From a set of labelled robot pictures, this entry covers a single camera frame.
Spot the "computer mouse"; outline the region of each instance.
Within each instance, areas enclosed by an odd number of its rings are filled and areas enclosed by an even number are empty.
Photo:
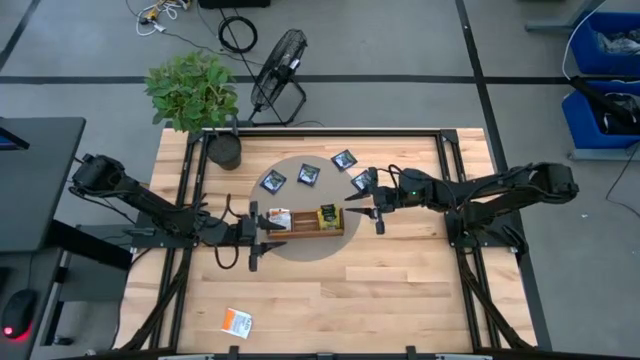
[[[16,339],[29,330],[36,304],[36,292],[24,289],[11,295],[2,309],[2,333],[9,339]]]

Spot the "wooden tabletop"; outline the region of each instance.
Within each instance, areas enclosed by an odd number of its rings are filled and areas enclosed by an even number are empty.
[[[493,173],[483,130],[458,129],[458,136],[468,178]],[[185,143],[186,135],[164,130],[151,190],[171,202],[177,194]],[[348,148],[358,159],[348,170],[352,176],[369,166],[392,163],[441,175],[435,141],[425,137],[251,137],[243,138],[242,146],[242,165],[234,171],[207,162],[204,192],[213,216],[221,214],[227,193],[232,195],[231,207],[246,212],[260,174],[292,156],[328,159]],[[455,174],[451,154],[448,157]],[[392,185],[382,175],[381,184]],[[193,180],[188,192],[186,199],[191,199]],[[378,236],[373,223],[363,219],[354,238],[322,260],[295,262],[267,254],[256,273],[247,269],[245,250],[235,268],[222,270],[211,248],[197,248],[179,352],[225,353],[231,345],[239,345],[243,353],[401,353],[408,345],[425,353],[471,351],[460,276],[443,215],[409,208],[386,215],[385,223],[386,234]],[[232,252],[222,250],[222,261],[230,261]],[[482,252],[496,306],[521,337],[535,343],[515,257],[506,248]],[[155,305],[164,253],[151,251],[131,270],[116,346],[133,335]],[[227,308],[253,316],[248,339],[220,331]],[[483,344],[488,346],[479,304],[476,311]]]

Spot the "metal table leg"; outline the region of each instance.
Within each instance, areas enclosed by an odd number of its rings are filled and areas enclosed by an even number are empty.
[[[571,32],[578,26],[582,20],[582,14],[589,13],[602,5],[606,0],[584,0],[578,10],[576,10],[568,19],[550,18],[543,20],[527,21],[524,25],[527,31],[545,31],[545,32]]]

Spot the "potted plant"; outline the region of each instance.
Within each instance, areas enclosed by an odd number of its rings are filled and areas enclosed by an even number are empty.
[[[147,95],[153,97],[158,110],[153,123],[171,119],[176,131],[197,134],[211,127],[216,136],[210,140],[207,156],[225,170],[240,166],[242,146],[236,134],[215,132],[238,114],[238,95],[231,70],[219,59],[202,52],[175,57],[160,67],[149,70],[145,79]]]

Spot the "gray circular mat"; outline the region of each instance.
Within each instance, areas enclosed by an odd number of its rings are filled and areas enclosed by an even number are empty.
[[[320,168],[318,180],[313,187],[298,182],[298,173],[302,164]],[[271,195],[260,187],[260,182],[271,170],[287,177],[280,191]],[[320,208],[320,205],[335,204],[341,208],[361,207],[362,201],[344,201],[357,192],[351,184],[351,176],[340,172],[331,160],[317,156],[295,156],[274,164],[265,171],[251,190],[251,201],[258,201],[261,213],[271,208],[284,208],[291,211],[309,211]],[[358,230],[362,215],[344,211],[344,235],[339,237],[291,239],[289,242],[272,250],[274,254],[293,261],[315,261],[331,256],[342,249]],[[260,242],[268,241],[265,231],[258,231]]]

